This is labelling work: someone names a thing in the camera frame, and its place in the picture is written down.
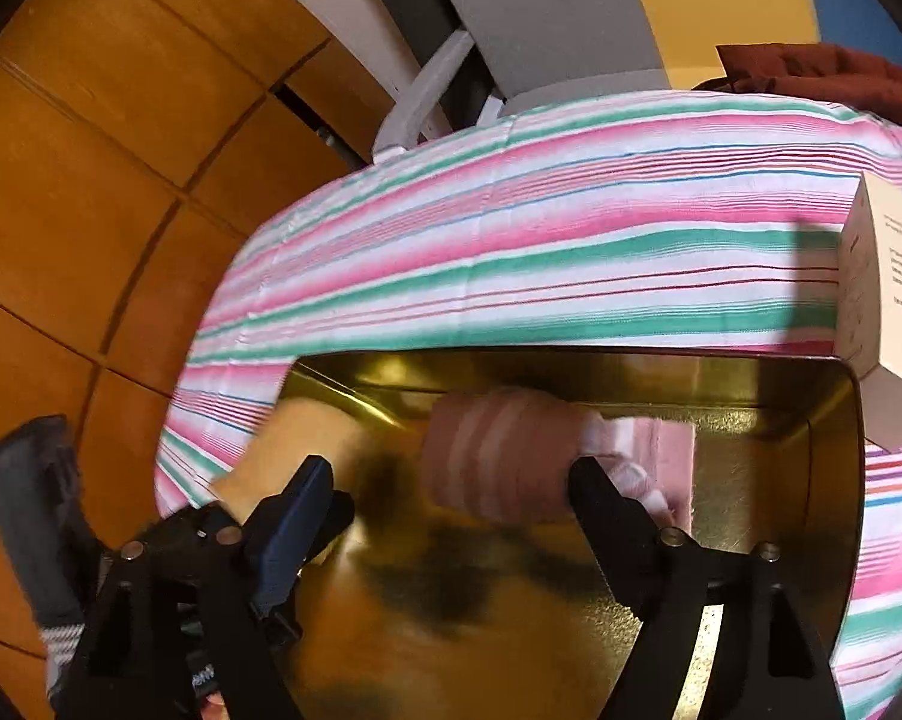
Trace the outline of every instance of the wooden floor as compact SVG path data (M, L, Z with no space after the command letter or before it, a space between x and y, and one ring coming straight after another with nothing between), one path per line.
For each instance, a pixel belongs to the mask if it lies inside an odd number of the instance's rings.
M155 447L243 240L348 167L392 100L295 0L27 0L0 37L0 437L74 427L110 545L157 517ZM0 683L51 716L44 650L0 542Z

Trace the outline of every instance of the striped fabric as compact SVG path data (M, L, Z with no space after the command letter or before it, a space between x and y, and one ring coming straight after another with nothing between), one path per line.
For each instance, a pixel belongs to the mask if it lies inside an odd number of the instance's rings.
M666 91L539 108L330 184L248 240L208 307L160 440L162 512L209 500L300 355L828 353L862 170L902 187L900 127L836 104ZM868 450L833 666L851 720L902 683L902 452Z
M48 653L44 664L45 691L53 699L61 691L66 669L75 658L78 644L85 632L85 624L62 625L56 628L39 628L38 635Z

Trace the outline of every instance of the red fabric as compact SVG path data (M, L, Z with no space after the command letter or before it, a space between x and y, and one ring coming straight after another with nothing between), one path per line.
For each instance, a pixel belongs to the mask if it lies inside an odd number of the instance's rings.
M902 68L882 57L828 43L718 46L718 56L727 78L708 89L843 103L902 127Z

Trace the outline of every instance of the pink cloth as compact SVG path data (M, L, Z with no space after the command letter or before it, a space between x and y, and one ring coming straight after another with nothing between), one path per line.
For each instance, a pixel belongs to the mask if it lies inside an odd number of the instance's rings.
M453 392L432 410L421 453L425 490L440 506L496 522L565 519L568 469L593 455L622 495L657 524L691 527L694 426L605 420L534 389Z

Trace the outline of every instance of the pink striped cloth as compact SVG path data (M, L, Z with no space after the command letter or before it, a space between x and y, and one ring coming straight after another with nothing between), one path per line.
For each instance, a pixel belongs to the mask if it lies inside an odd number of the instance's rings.
M158 447L162 512L210 499L302 355L512 343L829 353L860 173L902 128L833 103L680 91L537 108L369 167L248 240ZM867 454L832 664L851 720L902 685L902 452Z

